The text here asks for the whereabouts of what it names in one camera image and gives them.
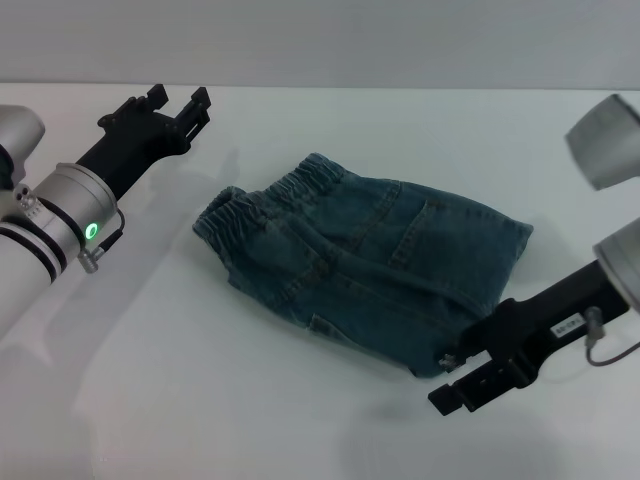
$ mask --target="white wall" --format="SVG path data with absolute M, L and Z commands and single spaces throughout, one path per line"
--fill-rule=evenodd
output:
M 633 0 L 4 0 L 0 80 L 639 88 Z

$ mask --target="black stripe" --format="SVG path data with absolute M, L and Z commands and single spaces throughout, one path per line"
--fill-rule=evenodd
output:
M 53 281 L 56 279 L 58 274 L 56 273 L 56 269 L 53 266 L 53 263 L 51 263 L 51 260 L 49 260 L 49 257 L 47 257 L 42 252 L 42 250 L 40 250 L 36 245 L 34 245 L 31 241 L 24 238 L 22 235 L 14 232 L 13 230 L 9 230 L 8 228 L 0 227 L 0 235 L 4 235 L 5 237 L 10 238 L 14 242 L 19 243 L 24 248 L 26 248 L 31 253 L 33 253 L 35 257 L 38 260 L 40 260 L 40 263 L 44 265 L 44 268 L 47 269 L 47 272 L 49 272 L 49 276 L 51 277 L 51 283 L 53 283 Z
M 13 160 L 11 160 L 11 155 L 0 145 L 0 189 L 13 190 L 12 174 Z
M 47 247 L 49 247 L 51 249 L 51 251 L 53 252 L 53 254 L 56 256 L 56 258 L 60 262 L 60 267 L 62 268 L 62 271 L 64 272 L 65 268 L 67 268 L 67 257 L 64 256 L 64 252 L 58 246 L 58 244 L 53 240 L 53 238 L 51 238 L 45 232 L 43 232 L 38 227 L 36 227 L 35 224 L 31 223 L 29 220 L 26 220 L 26 219 L 24 219 L 22 217 L 16 217 L 16 216 L 10 215 L 10 216 L 5 217 L 2 221 L 3 222 L 8 222 L 8 223 L 13 223 L 14 225 L 17 225 L 18 227 L 22 227 L 26 231 L 33 233 L 36 237 L 38 237 L 40 240 L 42 240 L 45 243 L 45 245 Z
M 45 207 L 47 207 L 49 210 L 51 210 L 53 213 L 55 213 L 60 218 L 60 220 L 62 220 L 64 223 L 67 224 L 67 226 L 71 229 L 73 234 L 78 239 L 78 242 L 80 243 L 80 248 L 81 249 L 84 248 L 84 246 L 87 243 L 87 240 L 84 238 L 84 234 L 82 233 L 82 230 L 80 230 L 80 227 L 73 220 L 73 218 L 71 218 L 69 215 L 67 215 L 67 212 L 62 210 L 57 205 L 51 203 L 46 198 L 38 197 L 38 200 L 40 200 L 40 203 L 42 203 Z

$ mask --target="elastic waistband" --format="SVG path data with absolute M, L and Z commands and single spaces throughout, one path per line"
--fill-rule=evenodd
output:
M 251 230 L 263 227 L 279 209 L 302 208 L 350 173 L 323 155 L 312 153 L 264 191 L 246 193 L 227 187 L 200 214 L 193 229 L 225 260 Z

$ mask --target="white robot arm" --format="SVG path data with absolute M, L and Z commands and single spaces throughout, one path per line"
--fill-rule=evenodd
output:
M 122 236 L 118 199 L 157 160 L 182 155 L 209 122 L 199 88 L 175 118 L 156 110 L 168 101 L 162 85 L 128 99 L 100 119 L 105 135 L 78 162 L 59 164 L 33 190 L 19 183 L 24 163 L 44 135 L 31 110 L 0 106 L 0 337 L 78 258 L 87 273 Z M 87 242 L 114 216 L 121 227 L 89 251 Z

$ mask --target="denim fabric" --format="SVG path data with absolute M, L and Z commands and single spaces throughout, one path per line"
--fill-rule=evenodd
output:
M 280 317 L 432 376 L 435 354 L 497 305 L 533 228 L 312 154 L 264 191 L 227 188 L 194 230 Z

